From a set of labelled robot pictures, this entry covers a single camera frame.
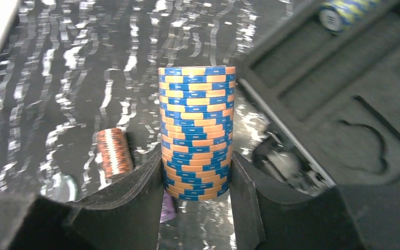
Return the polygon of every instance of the dark plastic tray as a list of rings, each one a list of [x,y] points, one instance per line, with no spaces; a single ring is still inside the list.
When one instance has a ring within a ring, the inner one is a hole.
[[[400,183],[400,1],[338,36],[323,2],[264,37],[238,82],[329,183]]]

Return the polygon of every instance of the black case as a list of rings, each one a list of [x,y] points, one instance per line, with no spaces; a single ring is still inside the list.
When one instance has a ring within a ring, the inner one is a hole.
[[[241,58],[238,83],[329,183],[400,183],[400,1],[339,36],[323,1]]]
[[[329,188],[312,197],[234,153],[242,250],[400,249],[400,1],[335,36],[299,6],[240,58],[237,82]]]

